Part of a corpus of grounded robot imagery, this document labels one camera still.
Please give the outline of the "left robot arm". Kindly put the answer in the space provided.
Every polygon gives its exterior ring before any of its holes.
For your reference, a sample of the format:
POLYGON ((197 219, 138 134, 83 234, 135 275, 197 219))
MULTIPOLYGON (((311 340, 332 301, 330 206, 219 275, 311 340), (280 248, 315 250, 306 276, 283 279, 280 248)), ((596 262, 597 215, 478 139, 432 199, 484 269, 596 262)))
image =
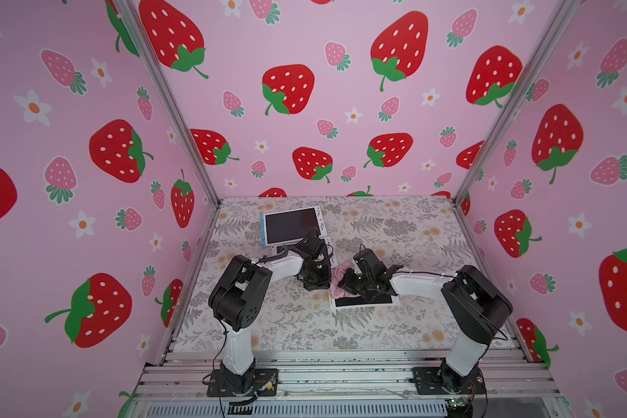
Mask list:
POLYGON ((223 329, 219 367, 212 384, 219 393, 243 394, 254 386, 255 357, 251 327, 258 318, 271 284, 286 278, 300 280, 306 290, 328 289, 334 249, 316 233, 278 247, 273 255, 250 259, 236 255, 208 299, 214 318, 223 329))

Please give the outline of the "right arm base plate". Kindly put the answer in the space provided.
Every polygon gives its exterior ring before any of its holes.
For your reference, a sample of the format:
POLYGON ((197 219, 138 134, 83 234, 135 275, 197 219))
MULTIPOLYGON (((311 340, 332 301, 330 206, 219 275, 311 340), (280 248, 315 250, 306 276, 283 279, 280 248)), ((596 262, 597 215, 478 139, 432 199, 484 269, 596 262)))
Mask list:
POLYGON ((451 367, 413 367, 412 379, 419 395, 486 395, 482 371, 474 367, 467 376, 460 376, 451 367))

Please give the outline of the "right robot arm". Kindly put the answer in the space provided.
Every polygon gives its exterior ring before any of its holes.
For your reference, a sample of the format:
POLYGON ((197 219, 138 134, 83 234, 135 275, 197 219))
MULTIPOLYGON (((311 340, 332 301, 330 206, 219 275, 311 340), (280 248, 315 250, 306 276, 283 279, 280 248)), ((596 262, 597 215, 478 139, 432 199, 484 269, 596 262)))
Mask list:
POLYGON ((338 287, 362 298, 385 294, 445 301, 459 328, 437 372, 438 381, 450 391, 477 371, 513 313, 508 298, 475 266, 464 265, 454 274, 407 271, 401 265, 385 266, 368 248, 355 254, 338 287))

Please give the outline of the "pink fluffy cloth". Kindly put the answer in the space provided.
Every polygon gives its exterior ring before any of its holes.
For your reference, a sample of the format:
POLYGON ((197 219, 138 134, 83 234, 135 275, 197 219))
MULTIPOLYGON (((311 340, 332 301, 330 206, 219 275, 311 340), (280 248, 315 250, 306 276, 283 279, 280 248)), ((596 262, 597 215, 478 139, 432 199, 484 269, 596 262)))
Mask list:
POLYGON ((339 264, 332 271, 332 277, 330 282, 330 294, 334 300, 339 300, 343 298, 357 298, 357 295, 351 294, 350 292, 341 288, 340 283, 344 277, 344 274, 348 269, 351 269, 353 273, 355 269, 353 268, 353 264, 350 262, 345 262, 339 264))

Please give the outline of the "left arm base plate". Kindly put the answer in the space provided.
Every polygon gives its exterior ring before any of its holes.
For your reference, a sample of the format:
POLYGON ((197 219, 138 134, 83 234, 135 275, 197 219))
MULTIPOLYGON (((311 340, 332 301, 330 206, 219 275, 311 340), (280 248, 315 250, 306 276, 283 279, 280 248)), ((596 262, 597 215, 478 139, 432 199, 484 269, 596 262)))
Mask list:
POLYGON ((208 397, 275 396, 278 369, 249 369, 245 374, 234 374, 224 367, 212 372, 207 387, 208 397))

